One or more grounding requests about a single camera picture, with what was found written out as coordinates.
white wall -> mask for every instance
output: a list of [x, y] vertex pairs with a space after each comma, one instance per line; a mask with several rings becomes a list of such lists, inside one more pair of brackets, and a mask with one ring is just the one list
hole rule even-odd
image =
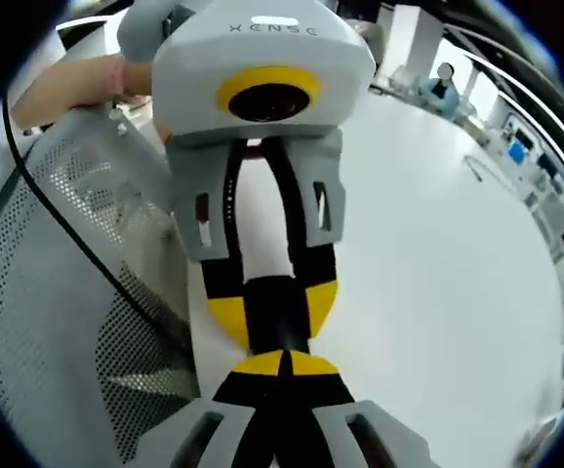
[[388, 42], [388, 36], [390, 35], [392, 16], [393, 12], [391, 10], [380, 8], [380, 14], [378, 15], [378, 24], [383, 28], [384, 50], [386, 50], [385, 45]]
[[477, 75], [477, 80], [470, 92], [468, 101], [475, 107], [477, 116], [483, 122], [486, 122], [492, 114], [498, 98], [499, 90], [495, 84], [485, 73], [480, 72]]
[[417, 29], [406, 67], [421, 81], [426, 80], [433, 69], [440, 43], [444, 40], [442, 39], [444, 32], [445, 26], [440, 19], [424, 10], [419, 11]]
[[408, 62], [415, 38], [419, 8], [406, 5], [398, 6], [393, 12], [390, 34], [381, 73], [389, 77], [401, 65]]

yellow pad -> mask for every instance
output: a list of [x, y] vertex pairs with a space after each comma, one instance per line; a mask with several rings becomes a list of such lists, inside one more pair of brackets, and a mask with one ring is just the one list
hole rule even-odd
[[276, 83], [291, 85], [304, 91], [313, 104], [321, 90], [319, 78], [312, 72], [293, 66], [258, 66], [240, 71], [225, 80], [217, 91], [216, 104], [220, 110], [228, 111], [232, 98], [255, 86]]
[[241, 361], [232, 371], [256, 375], [277, 375], [281, 359], [282, 350], [259, 354]]
[[330, 313], [339, 290], [337, 280], [318, 286], [306, 288], [305, 296], [308, 301], [308, 314], [310, 316], [310, 337], [314, 338]]
[[250, 349], [243, 297], [209, 299], [208, 307], [225, 332], [244, 349]]
[[293, 375], [323, 375], [328, 373], [339, 373], [337, 368], [328, 361], [317, 356], [300, 351], [291, 351], [293, 360]]

gray plastic part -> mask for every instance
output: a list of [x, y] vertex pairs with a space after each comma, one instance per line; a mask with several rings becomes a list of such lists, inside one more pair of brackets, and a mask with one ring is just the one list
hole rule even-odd
[[431, 461], [427, 441], [373, 402], [317, 408], [313, 412], [336, 468], [369, 466], [348, 426], [356, 417], [364, 418], [373, 428], [394, 466], [438, 468]]
[[336, 127], [331, 125], [316, 124], [284, 125], [270, 123], [265, 126], [240, 125], [194, 132], [192, 134], [175, 135], [174, 139], [178, 141], [181, 146], [202, 146], [203, 144], [214, 144], [234, 138], [322, 137], [335, 128]]
[[[345, 192], [339, 177], [341, 129], [334, 129], [323, 137], [287, 137], [284, 138], [284, 145], [302, 193], [307, 246], [338, 242], [342, 238], [345, 205]], [[330, 218], [327, 230], [319, 225], [315, 182], [325, 187]]]
[[174, 13], [174, 22], [184, 22], [195, 14], [188, 7], [193, 2], [181, 0], [137, 0], [122, 19], [117, 41], [124, 57], [135, 63], [150, 63], [165, 37], [163, 21]]
[[[186, 254], [193, 261], [228, 257], [223, 217], [223, 184], [232, 141], [200, 148], [184, 148], [170, 140], [167, 159], [174, 178], [173, 214]], [[209, 201], [210, 244], [200, 237], [195, 217], [198, 195], [207, 194]]]
[[254, 409], [212, 400], [193, 400], [176, 414], [143, 434], [129, 468], [170, 468], [188, 448], [207, 417], [222, 421], [206, 446], [198, 468], [230, 468]]

camera lens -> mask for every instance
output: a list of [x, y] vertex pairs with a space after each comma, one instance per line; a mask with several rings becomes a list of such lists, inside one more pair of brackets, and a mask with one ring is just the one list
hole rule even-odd
[[299, 114], [310, 104], [310, 97], [292, 85], [267, 83], [237, 93], [228, 110], [248, 122], [277, 122]]

person's arm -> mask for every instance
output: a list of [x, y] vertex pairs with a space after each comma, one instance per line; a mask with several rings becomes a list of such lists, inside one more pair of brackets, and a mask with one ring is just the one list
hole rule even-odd
[[460, 104], [460, 95], [454, 85], [450, 85], [442, 103], [442, 115], [448, 120], [454, 120]]
[[151, 94], [151, 64], [131, 64], [120, 55], [60, 61], [44, 70], [11, 109], [22, 129], [51, 124], [72, 107], [114, 98], [111, 74], [120, 73], [123, 93]]
[[430, 79], [423, 81], [419, 85], [419, 91], [421, 91], [421, 95], [426, 97], [426, 98], [430, 98], [431, 97], [431, 90], [436, 85], [436, 82], [437, 82], [437, 80], [435, 80], [433, 78], [430, 78]]

